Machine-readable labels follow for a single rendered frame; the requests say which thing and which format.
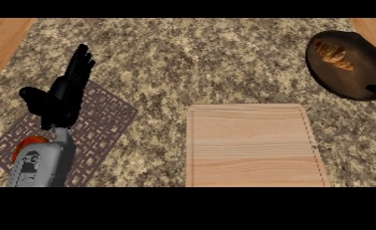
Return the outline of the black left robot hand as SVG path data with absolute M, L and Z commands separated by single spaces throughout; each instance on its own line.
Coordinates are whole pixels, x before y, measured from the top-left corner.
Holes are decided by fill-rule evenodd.
M 41 118 L 42 130 L 56 127 L 70 128 L 75 124 L 94 65 L 88 46 L 81 44 L 70 58 L 64 75 L 54 80 L 50 90 L 44 92 L 32 87 L 23 87 L 19 90 L 29 113 Z

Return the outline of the pale wooden cutting board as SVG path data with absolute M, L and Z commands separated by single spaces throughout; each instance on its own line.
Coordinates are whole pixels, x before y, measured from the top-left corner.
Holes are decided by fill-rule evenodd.
M 187 187 L 325 187 L 328 179 L 299 104 L 187 108 Z

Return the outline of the golden brown croissant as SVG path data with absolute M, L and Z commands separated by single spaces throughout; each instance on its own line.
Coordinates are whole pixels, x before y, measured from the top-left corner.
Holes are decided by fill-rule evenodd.
M 353 66 L 346 59 L 346 50 L 342 46 L 324 42 L 323 40 L 314 41 L 314 50 L 324 63 L 343 71 L 352 71 Z

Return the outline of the dark brown pan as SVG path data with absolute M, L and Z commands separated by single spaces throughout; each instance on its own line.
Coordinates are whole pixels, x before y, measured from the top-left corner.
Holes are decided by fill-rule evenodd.
M 353 70 L 343 71 L 324 63 L 314 50 L 314 41 L 342 46 Z M 323 31 L 306 44 L 305 63 L 320 86 L 337 97 L 353 101 L 376 101 L 376 46 L 355 32 Z

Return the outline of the brown patterned placemat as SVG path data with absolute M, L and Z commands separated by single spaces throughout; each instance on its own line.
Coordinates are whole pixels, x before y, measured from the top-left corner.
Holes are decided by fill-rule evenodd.
M 72 126 L 76 144 L 75 159 L 66 177 L 67 187 L 84 187 L 106 156 L 135 118 L 137 109 L 97 83 L 88 81 L 84 91 L 79 117 Z M 39 129 L 39 118 L 29 113 L 13 121 L 0 132 L 0 185 L 4 185 L 11 169 L 11 153 L 17 142 L 39 135 L 53 140 L 56 135 Z

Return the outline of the orange round fruit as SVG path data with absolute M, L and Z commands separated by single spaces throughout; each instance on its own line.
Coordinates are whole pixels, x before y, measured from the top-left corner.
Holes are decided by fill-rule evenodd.
M 16 147 L 14 147 L 14 150 L 13 150 L 13 153 L 11 153 L 11 163 L 14 163 L 16 161 L 16 157 L 20 153 L 20 150 L 31 144 L 31 143 L 42 143 L 42 142 L 48 142 L 48 139 L 44 137 L 44 136 L 28 136 L 25 137 Z

